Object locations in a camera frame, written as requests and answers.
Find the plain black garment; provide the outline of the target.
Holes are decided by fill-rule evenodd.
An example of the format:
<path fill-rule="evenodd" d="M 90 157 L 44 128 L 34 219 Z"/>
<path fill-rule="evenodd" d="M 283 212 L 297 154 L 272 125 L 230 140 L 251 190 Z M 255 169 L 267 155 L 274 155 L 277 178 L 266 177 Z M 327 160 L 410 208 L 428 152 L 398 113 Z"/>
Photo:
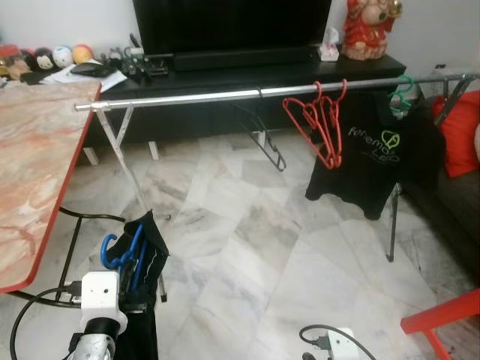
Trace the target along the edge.
<path fill-rule="evenodd" d="M 142 217 L 125 223 L 122 233 L 117 235 L 120 243 L 111 241 L 109 255 L 111 257 L 120 255 L 121 246 L 126 248 L 130 244 L 139 225 L 143 225 L 141 240 L 146 241 L 146 257 L 142 262 L 142 273 L 135 290 L 157 290 L 157 302 L 153 312 L 124 313 L 129 322 L 126 330 L 118 336 L 116 341 L 115 360 L 159 360 L 157 303 L 159 298 L 165 299 L 164 295 L 159 294 L 159 281 L 170 251 L 155 223 L 153 212 L 149 211 Z M 125 286 L 120 284 L 119 295 L 126 292 Z"/>

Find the blue plastic hanger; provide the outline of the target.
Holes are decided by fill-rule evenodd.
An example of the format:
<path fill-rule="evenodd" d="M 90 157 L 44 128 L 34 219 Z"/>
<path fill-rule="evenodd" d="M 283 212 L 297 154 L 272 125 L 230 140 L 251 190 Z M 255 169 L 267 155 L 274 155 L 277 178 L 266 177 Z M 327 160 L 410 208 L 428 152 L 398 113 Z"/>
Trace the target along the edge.
<path fill-rule="evenodd" d="M 115 241 L 116 244 L 120 243 L 120 238 L 116 234 L 107 234 L 100 244 L 100 263 L 106 269 L 117 271 L 120 274 L 120 284 L 128 292 L 135 290 L 140 284 L 142 262 L 146 257 L 146 241 L 141 240 L 142 233 L 143 225 L 139 225 L 131 237 L 130 244 L 127 247 L 121 246 L 118 256 L 111 257 L 109 255 L 111 241 Z"/>

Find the red plastic stool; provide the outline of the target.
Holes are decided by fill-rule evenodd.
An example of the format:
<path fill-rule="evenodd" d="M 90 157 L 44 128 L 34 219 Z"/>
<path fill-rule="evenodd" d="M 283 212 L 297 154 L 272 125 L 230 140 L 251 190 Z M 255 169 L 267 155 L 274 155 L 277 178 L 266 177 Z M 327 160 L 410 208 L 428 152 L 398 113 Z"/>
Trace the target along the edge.
<path fill-rule="evenodd" d="M 418 314 L 405 316 L 399 326 L 405 334 L 422 333 L 439 360 L 452 360 L 435 329 L 479 314 L 480 289 L 476 289 Z"/>

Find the black TV console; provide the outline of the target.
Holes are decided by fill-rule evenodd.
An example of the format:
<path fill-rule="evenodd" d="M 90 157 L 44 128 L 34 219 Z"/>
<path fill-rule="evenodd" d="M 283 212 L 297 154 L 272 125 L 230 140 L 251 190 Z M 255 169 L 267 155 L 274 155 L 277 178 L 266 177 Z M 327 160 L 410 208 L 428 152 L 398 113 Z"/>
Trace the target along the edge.
<path fill-rule="evenodd" d="M 397 59 L 385 55 L 371 61 L 340 58 L 337 62 L 284 63 L 254 67 L 171 72 L 151 81 L 119 83 L 100 94 L 103 100 L 162 98 L 170 96 L 237 92 L 260 87 L 286 87 L 321 83 L 395 78 L 406 71 Z M 281 97 L 223 100 L 193 105 L 137 107 L 131 113 L 124 144 L 148 141 L 195 140 L 254 129 L 256 113 L 268 130 L 293 129 L 281 106 Z"/>

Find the flat black pouch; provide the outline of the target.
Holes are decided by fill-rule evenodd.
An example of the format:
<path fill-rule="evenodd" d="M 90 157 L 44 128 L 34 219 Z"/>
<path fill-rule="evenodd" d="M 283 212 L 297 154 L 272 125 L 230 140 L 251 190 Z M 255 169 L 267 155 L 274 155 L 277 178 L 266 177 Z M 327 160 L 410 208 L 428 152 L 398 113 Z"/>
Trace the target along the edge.
<path fill-rule="evenodd" d="M 114 67 L 93 61 L 75 64 L 70 69 L 70 73 L 73 75 L 93 78 L 107 78 L 114 72 L 116 72 Z"/>

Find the white paper sheets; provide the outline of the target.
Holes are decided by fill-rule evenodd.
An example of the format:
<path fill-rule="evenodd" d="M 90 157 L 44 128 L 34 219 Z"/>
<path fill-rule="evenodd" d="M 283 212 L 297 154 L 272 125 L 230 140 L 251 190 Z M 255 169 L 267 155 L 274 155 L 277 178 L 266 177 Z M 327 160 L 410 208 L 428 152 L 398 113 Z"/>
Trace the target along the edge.
<path fill-rule="evenodd" d="M 45 76 L 39 83 L 41 85 L 65 85 L 65 83 L 81 83 L 87 81 L 98 81 L 100 83 L 100 92 L 105 92 L 110 87 L 119 85 L 127 81 L 127 77 L 119 70 L 116 69 L 116 72 L 111 76 L 106 78 L 93 78 L 93 76 L 78 76 L 70 73 L 70 69 L 74 65 L 69 65 L 65 69 L 55 72 L 49 76 Z"/>

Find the black polo shirt with logo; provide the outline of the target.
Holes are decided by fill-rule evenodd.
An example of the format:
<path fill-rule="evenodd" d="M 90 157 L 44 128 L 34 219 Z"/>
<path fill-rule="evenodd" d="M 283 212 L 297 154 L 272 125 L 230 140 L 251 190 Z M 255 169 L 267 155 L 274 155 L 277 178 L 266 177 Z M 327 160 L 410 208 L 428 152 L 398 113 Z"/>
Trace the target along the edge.
<path fill-rule="evenodd" d="M 343 163 L 335 170 L 315 163 L 304 195 L 308 201 L 335 195 L 375 221 L 398 183 L 435 188 L 430 177 L 443 167 L 445 138 L 425 103 L 398 118 L 386 93 L 347 92 L 340 103 L 340 134 Z"/>

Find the orange round plush toy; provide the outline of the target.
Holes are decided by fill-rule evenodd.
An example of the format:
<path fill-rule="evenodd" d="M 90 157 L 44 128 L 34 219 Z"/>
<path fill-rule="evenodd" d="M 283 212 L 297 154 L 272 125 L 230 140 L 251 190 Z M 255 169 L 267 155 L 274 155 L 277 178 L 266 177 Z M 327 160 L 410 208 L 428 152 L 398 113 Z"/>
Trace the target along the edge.
<path fill-rule="evenodd" d="M 79 63 L 85 63 L 92 61 L 94 58 L 94 52 L 89 45 L 77 44 L 72 49 L 73 61 L 78 65 Z"/>

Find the white round plush toy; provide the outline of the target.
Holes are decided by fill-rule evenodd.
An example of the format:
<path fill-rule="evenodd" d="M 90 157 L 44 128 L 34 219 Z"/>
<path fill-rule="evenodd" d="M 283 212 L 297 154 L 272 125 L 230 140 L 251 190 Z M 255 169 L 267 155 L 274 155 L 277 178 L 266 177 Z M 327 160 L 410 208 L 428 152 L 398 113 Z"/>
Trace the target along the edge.
<path fill-rule="evenodd" d="M 52 51 L 52 61 L 57 68 L 68 68 L 69 65 L 75 65 L 73 51 L 68 46 L 57 46 Z"/>

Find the black round plush toy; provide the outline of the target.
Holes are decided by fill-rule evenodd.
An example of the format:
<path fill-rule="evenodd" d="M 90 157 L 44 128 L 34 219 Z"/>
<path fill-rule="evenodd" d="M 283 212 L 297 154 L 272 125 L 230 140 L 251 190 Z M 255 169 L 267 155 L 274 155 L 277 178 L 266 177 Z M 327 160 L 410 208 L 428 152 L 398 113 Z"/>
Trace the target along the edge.
<path fill-rule="evenodd" d="M 39 71 L 49 71 L 58 68 L 53 58 L 53 51 L 46 47 L 37 48 L 34 51 L 35 67 Z"/>

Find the black soundbar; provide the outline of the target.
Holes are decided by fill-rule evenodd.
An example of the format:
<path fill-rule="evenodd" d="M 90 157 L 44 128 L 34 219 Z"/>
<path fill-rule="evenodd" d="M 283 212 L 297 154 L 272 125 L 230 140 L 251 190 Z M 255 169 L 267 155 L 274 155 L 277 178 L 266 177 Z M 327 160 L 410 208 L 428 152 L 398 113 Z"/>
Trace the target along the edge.
<path fill-rule="evenodd" d="M 172 55 L 172 68 L 175 71 L 249 68 L 249 66 L 258 65 L 312 62 L 315 61 L 316 57 L 315 49 L 310 46 L 257 50 L 176 52 Z"/>

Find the red capped brown toy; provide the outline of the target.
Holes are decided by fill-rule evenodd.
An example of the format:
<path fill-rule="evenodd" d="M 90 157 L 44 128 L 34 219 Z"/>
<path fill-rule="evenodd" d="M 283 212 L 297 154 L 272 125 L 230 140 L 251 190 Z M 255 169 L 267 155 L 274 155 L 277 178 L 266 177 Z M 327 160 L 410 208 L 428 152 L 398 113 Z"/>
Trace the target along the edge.
<path fill-rule="evenodd" d="M 0 77 L 18 81 L 22 71 L 17 68 L 17 61 L 21 61 L 20 48 L 13 44 L 0 43 Z"/>

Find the black flat television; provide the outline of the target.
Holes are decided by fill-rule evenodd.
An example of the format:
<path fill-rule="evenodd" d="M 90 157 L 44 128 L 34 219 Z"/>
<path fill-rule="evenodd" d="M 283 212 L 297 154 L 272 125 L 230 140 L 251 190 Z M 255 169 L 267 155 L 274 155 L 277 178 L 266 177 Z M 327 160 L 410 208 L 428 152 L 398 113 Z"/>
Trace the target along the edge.
<path fill-rule="evenodd" d="M 133 0 L 148 54 L 315 44 L 332 0 Z"/>

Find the small white pink ornament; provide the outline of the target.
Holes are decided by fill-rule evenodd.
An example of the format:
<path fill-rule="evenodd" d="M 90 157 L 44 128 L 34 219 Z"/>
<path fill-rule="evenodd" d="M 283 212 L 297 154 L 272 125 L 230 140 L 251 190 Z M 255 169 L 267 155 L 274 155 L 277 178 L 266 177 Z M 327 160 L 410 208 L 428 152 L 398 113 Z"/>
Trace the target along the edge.
<path fill-rule="evenodd" d="M 336 28 L 330 27 L 325 30 L 321 44 L 318 46 L 321 62 L 338 62 L 340 51 L 338 45 L 341 35 Z"/>

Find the red gold figurine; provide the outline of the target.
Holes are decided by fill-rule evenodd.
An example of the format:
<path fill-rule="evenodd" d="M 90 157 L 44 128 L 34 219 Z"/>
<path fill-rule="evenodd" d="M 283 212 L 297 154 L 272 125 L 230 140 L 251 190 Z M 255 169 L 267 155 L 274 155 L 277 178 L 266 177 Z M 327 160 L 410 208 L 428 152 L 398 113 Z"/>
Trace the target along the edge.
<path fill-rule="evenodd" d="M 380 59 L 386 53 L 387 34 L 401 17 L 401 0 L 346 0 L 345 39 L 340 54 L 354 61 Z"/>

